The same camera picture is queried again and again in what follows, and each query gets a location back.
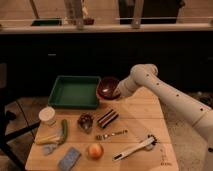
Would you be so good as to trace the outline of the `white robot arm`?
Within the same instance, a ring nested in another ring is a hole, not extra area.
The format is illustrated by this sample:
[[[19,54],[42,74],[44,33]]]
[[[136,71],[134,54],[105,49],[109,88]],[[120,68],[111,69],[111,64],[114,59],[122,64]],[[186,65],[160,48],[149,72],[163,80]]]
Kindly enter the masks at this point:
[[[186,121],[204,138],[208,147],[213,148],[213,109],[161,81],[154,64],[134,65],[130,74],[121,80],[114,95],[129,97],[140,87],[152,91],[166,105],[182,114]]]

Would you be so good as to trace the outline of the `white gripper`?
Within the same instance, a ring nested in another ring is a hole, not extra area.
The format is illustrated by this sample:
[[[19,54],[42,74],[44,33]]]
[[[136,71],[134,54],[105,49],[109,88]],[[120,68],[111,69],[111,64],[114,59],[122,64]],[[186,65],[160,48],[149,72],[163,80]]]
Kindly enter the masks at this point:
[[[137,84],[130,76],[128,76],[118,83],[116,89],[114,90],[114,94],[119,95],[120,97],[130,97],[136,90]]]

